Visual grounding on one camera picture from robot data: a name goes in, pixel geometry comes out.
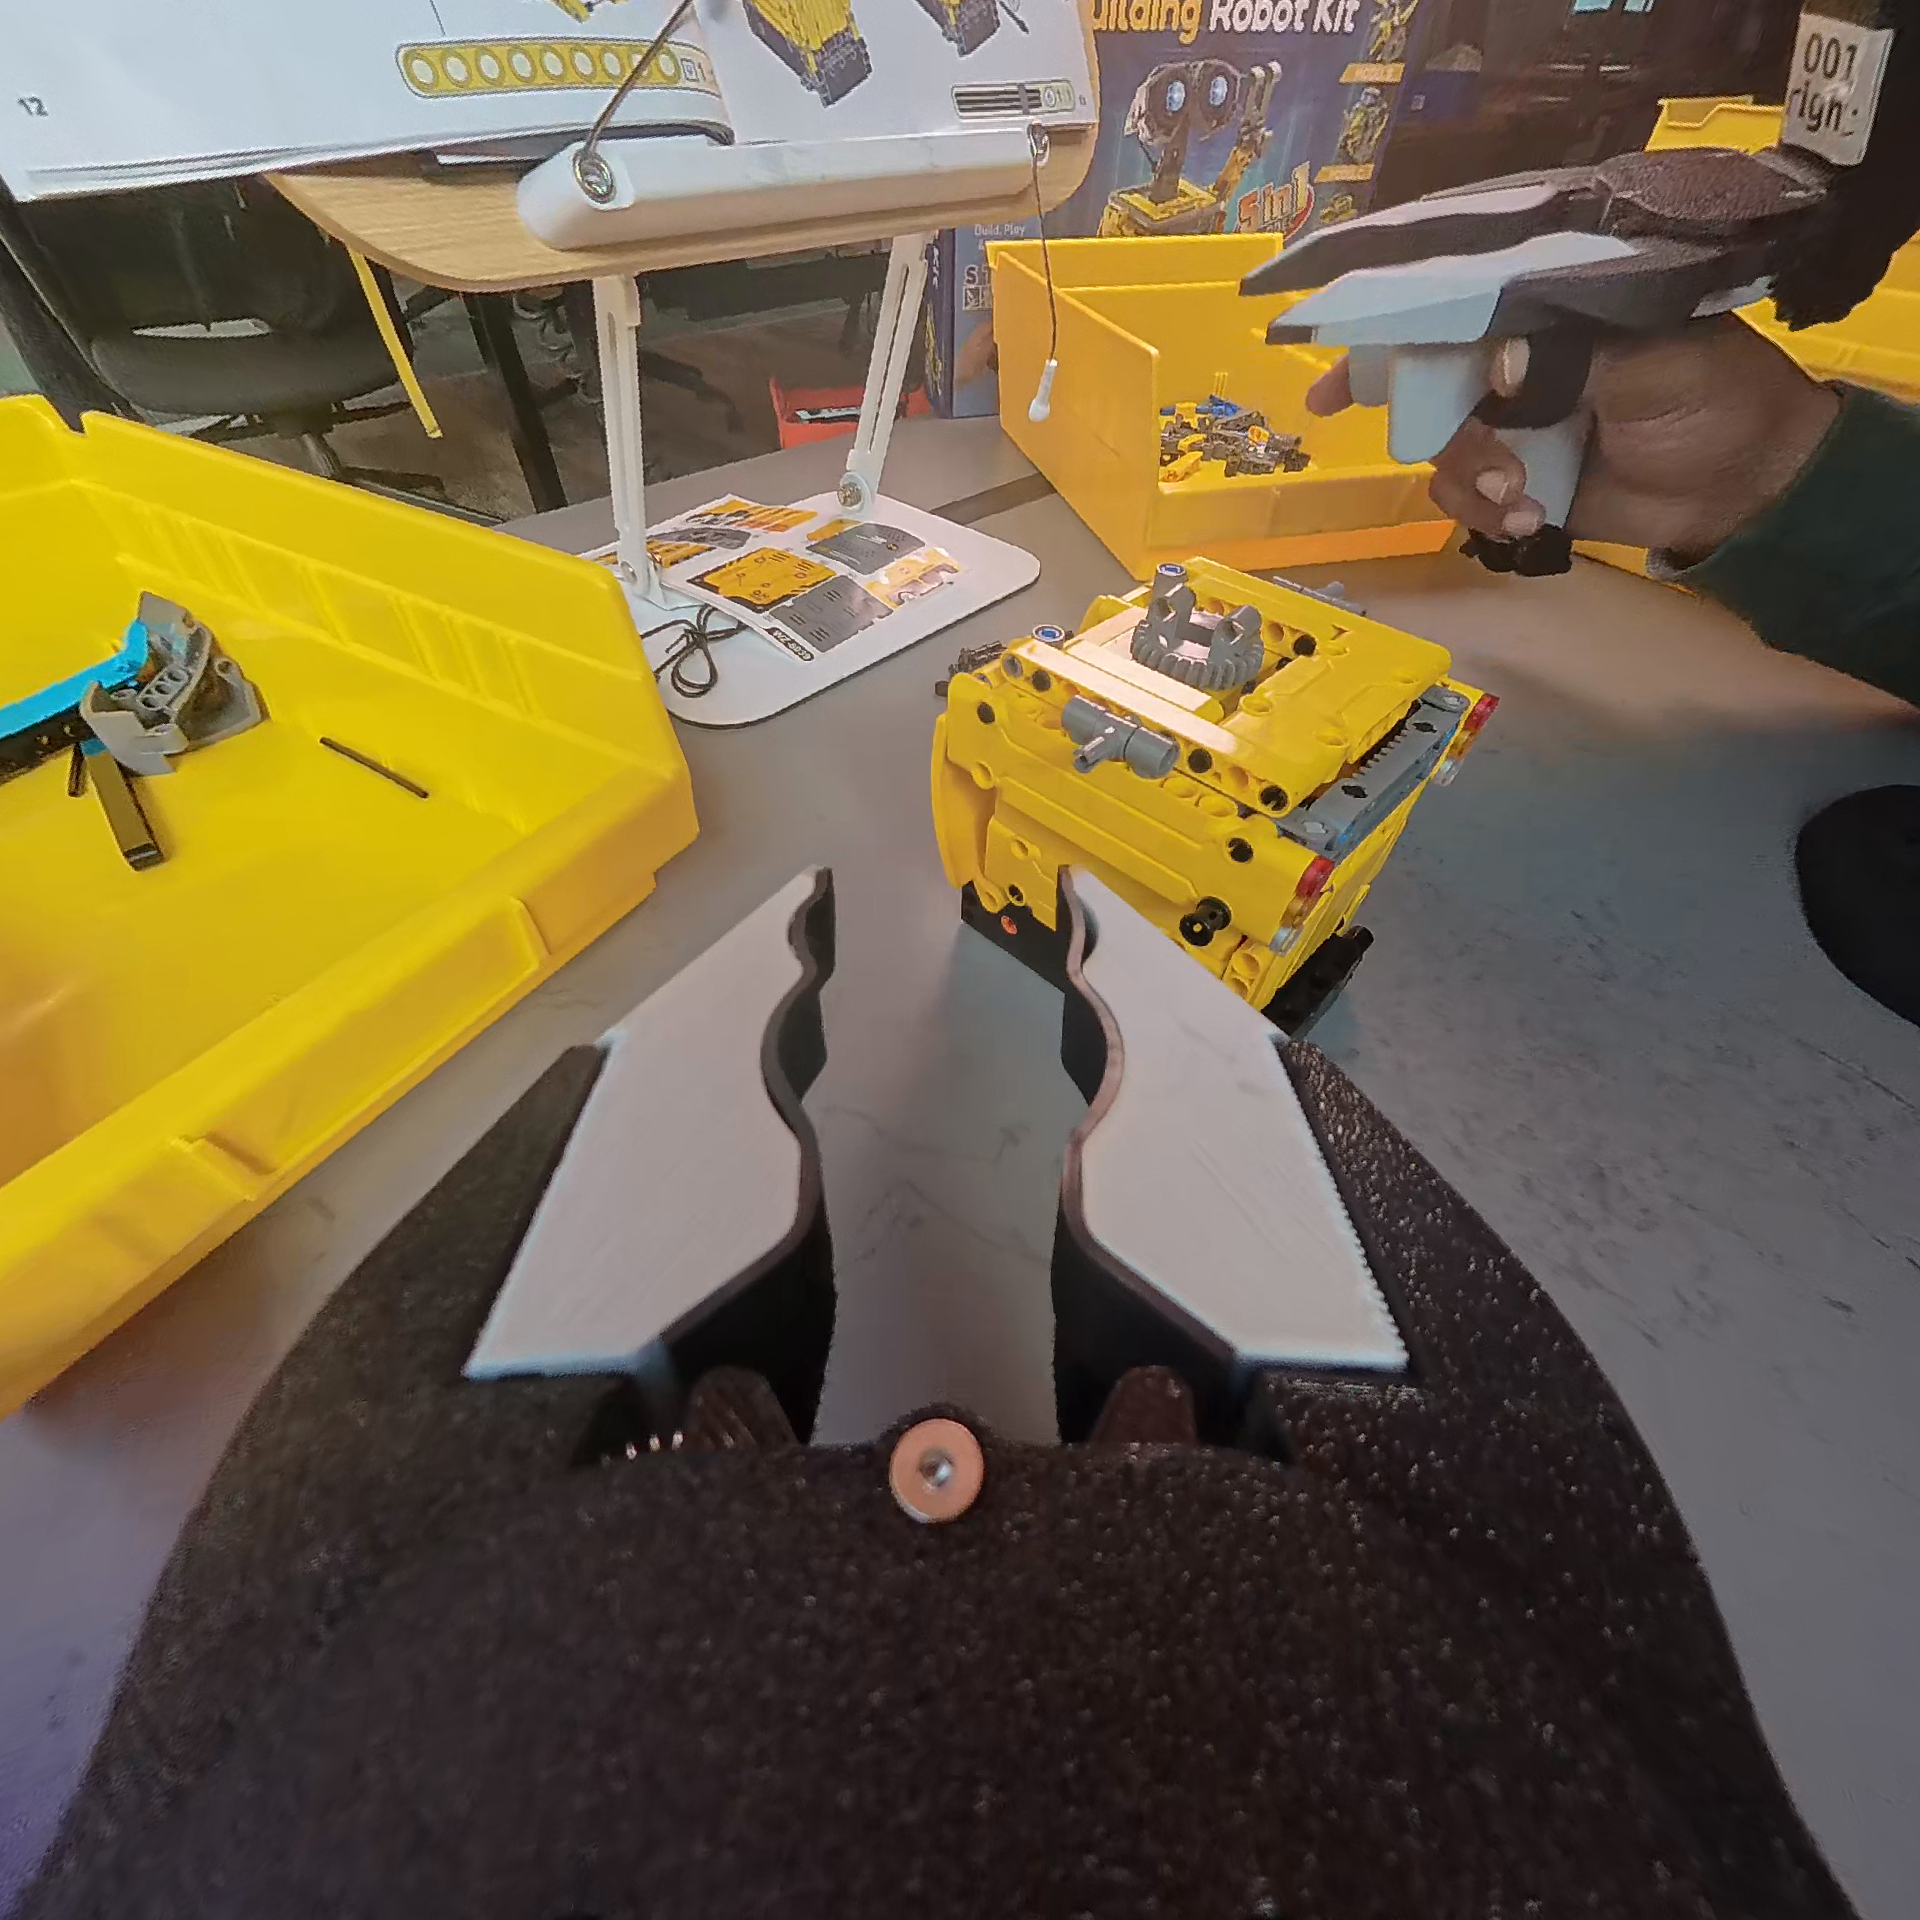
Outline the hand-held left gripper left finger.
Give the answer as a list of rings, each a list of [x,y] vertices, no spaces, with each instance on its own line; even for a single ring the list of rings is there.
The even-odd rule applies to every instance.
[[[803,1095],[830,971],[834,877],[803,867],[601,1033],[468,1381],[616,1381],[666,1445],[712,1372],[750,1372],[811,1439],[834,1251]]]

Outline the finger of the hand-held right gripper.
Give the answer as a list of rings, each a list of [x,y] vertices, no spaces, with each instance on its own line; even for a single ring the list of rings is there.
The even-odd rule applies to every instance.
[[[1495,335],[1508,282],[1528,268],[1528,255],[1441,255],[1420,261],[1359,268],[1269,316],[1265,344],[1475,344]]]
[[[1620,282],[1620,242],[1602,225],[1595,171],[1516,171],[1322,225],[1241,291],[1331,301],[1448,301],[1521,287],[1541,301],[1595,301]]]

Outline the yellow plastic bin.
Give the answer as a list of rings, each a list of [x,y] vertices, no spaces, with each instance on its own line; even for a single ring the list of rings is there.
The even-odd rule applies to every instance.
[[[150,590],[269,707],[138,783],[156,870],[69,755],[5,781],[14,1413],[616,926],[697,813],[610,565],[37,396],[0,439],[5,704],[109,658]]]
[[[1265,344],[1294,294],[1241,291],[1276,251],[1276,235],[1055,242],[1062,362],[1047,421],[1024,418],[1047,344],[1039,242],[989,251],[1000,421],[1140,581],[1184,560],[1288,571],[1418,560],[1453,539],[1432,498],[1432,469],[1386,455],[1386,413],[1306,413],[1334,351]],[[1160,490],[1158,413],[1208,388],[1301,434],[1314,469]]]

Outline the yellow black lego truck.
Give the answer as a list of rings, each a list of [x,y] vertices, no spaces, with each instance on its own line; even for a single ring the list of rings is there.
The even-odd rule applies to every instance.
[[[1350,989],[1377,936],[1364,907],[1420,796],[1448,783],[1500,695],[1462,679],[1453,654],[1368,615],[1334,590],[1265,581],[1210,560],[1160,561],[1140,590],[1103,592],[1076,629],[969,648],[986,669],[1016,644],[1109,654],[1233,714],[1276,714],[1265,741],[1301,732],[1316,796],[1284,821],[1146,801],[1070,816],[1039,796],[974,783],[948,758],[948,684],[932,742],[932,813],[969,926],[1062,984],[1062,870],[1114,883],[1198,968],[1284,1033]]]

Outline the yellow lego beam assembly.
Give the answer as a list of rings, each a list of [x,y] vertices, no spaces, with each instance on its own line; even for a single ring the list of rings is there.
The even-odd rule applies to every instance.
[[[1219,821],[1284,821],[1331,762],[1306,755],[1301,732],[1284,735],[1284,758],[1265,741],[1269,715],[1124,658],[1016,644],[948,675],[943,741],[974,783],[1039,796],[1070,816],[1191,797]]]

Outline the lego instruction booklet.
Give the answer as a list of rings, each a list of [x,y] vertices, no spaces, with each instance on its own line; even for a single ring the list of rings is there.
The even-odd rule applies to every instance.
[[[611,136],[1095,126],[1082,4],[10,0],[17,201]]]

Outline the dark lego pieces heap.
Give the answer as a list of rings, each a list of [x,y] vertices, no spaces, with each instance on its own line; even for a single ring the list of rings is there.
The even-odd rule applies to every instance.
[[[1301,434],[1281,429],[1260,410],[1241,402],[1219,388],[1160,402],[1158,413],[1158,484],[1184,484],[1198,476],[1281,476],[1306,472],[1314,455]]]

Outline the printed lego leaflet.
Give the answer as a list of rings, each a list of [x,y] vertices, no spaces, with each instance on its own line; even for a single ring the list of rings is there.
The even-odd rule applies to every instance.
[[[745,494],[654,528],[643,560],[659,590],[642,614],[651,648],[762,633],[803,661],[969,578],[948,545],[899,523]]]

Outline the small blue black lego piece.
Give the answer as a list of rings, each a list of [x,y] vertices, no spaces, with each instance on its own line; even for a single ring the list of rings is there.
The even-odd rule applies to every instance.
[[[0,707],[0,776],[98,747],[131,776],[269,721],[263,695],[189,608],[139,592],[123,644]]]

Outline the person's right hand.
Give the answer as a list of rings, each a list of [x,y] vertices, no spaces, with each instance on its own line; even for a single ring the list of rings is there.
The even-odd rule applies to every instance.
[[[1743,316],[1672,335],[1609,335],[1595,351],[1595,413],[1570,539],[1714,554],[1817,459],[1841,388],[1817,381]]]

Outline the nested yellow bins stack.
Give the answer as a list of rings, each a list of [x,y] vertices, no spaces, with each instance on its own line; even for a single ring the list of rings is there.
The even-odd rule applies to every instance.
[[[1863,152],[1831,161],[1831,224],[1813,233],[1806,255],[1795,255],[1778,291],[1707,316],[1743,316],[1817,381],[1914,402],[1914,126],[1906,115],[1897,88],[1886,88],[1881,108],[1866,115]]]

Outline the blue toy kit box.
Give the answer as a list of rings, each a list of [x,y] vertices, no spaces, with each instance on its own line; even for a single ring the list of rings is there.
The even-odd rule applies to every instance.
[[[1418,76],[1420,0],[1095,0],[1099,133],[1046,216],[939,233],[927,274],[927,398],[1000,413],[989,245],[1021,235],[1276,235],[1373,208]]]

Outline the white stand leg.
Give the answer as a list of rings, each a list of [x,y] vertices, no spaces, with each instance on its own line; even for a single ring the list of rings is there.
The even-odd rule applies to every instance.
[[[834,504],[848,516],[873,516],[886,472],[886,447],[910,388],[910,351],[915,339],[915,313],[927,301],[927,251],[936,233],[910,233],[891,245],[873,362],[863,381],[854,447],[834,484]]]

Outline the metal page holder clip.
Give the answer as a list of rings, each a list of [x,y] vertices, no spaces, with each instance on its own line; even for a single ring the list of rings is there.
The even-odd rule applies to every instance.
[[[689,11],[694,11],[694,0],[683,0],[683,4],[662,18],[659,36],[654,36],[654,41],[636,55],[636,65],[626,69],[626,76],[611,88],[610,102],[593,115],[593,122],[591,122],[591,133],[585,133],[579,150],[571,152],[571,178],[578,178],[579,193],[585,193],[591,203],[610,203],[610,201],[611,201],[611,168],[610,168],[610,160],[601,160],[601,147],[606,147],[606,136],[610,136],[610,126],[611,126],[616,108],[621,108],[621,102],[626,102],[626,94],[633,94],[633,91],[651,76],[651,69],[659,65],[659,55],[666,48],[666,41],[676,36],[676,29],[683,29]]]

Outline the black office chair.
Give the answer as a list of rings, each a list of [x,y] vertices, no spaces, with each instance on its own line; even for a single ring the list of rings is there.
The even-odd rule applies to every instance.
[[[278,434],[322,476],[447,498],[432,472],[342,462],[333,429],[394,418],[366,402],[415,370],[415,335],[382,268],[269,182],[196,182],[73,203],[82,333],[103,381],[147,413],[220,418],[209,439]]]

